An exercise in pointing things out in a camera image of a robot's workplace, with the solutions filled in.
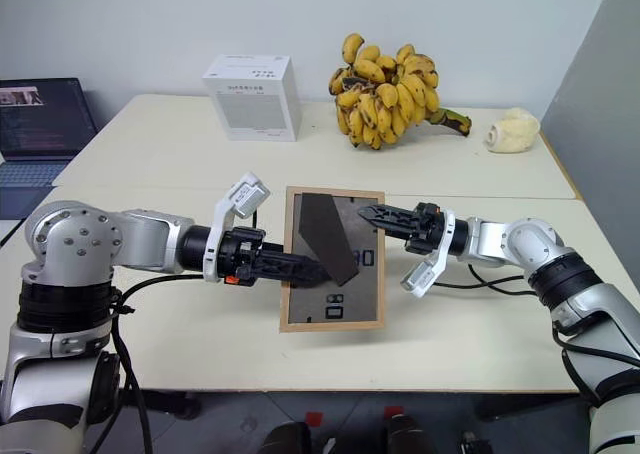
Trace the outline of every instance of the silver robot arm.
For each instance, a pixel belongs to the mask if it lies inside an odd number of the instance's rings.
[[[370,206],[360,215],[388,236],[404,239],[407,251],[426,256],[402,281],[418,297],[444,271],[448,255],[487,267],[522,268],[551,312],[569,376],[597,408],[589,452],[640,453],[640,314],[549,224],[532,218],[507,224],[477,217],[463,221],[450,210],[422,203],[413,211]]]
[[[232,228],[235,217],[250,217],[268,195],[246,174],[216,204],[211,228],[160,212],[106,212],[74,201],[37,209],[25,224],[35,260],[22,269],[20,311],[10,331],[0,453],[79,453],[86,427],[113,412],[119,359],[104,348],[119,297],[111,285],[114,267],[203,271],[207,281],[241,286],[259,277],[300,285],[328,279],[315,261],[263,244],[264,231]]]

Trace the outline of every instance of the bunch of bananas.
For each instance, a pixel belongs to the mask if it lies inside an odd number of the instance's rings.
[[[469,134],[471,119],[440,108],[438,73],[430,57],[411,44],[402,46],[395,59],[375,45],[360,49],[362,44],[360,34],[347,36],[342,58],[348,65],[329,80],[338,126],[355,147],[364,143],[378,150],[383,143],[395,144],[411,124],[424,120]]]

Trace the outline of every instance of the banana stem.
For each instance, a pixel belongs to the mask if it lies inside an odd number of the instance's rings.
[[[471,119],[450,109],[438,109],[427,121],[433,125],[446,126],[464,137],[471,131]]]

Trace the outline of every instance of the wooden picture frame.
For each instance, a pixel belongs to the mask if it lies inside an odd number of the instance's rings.
[[[356,191],[348,189],[329,189],[318,187],[287,187],[284,252],[291,253],[294,244],[294,205],[297,195],[303,193],[329,194],[333,197],[373,199],[375,203],[384,204],[384,192]],[[384,267],[385,247],[384,230],[377,230],[377,289],[376,289],[376,318],[367,321],[330,321],[330,322],[289,322],[292,288],[288,282],[282,283],[282,302],[280,306],[280,332],[308,332],[308,331],[350,331],[361,329],[379,329],[384,327]]]

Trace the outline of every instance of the laptop keyboard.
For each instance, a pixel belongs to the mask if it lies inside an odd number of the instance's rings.
[[[30,164],[5,162],[0,166],[2,187],[46,187],[56,178],[66,164]]]

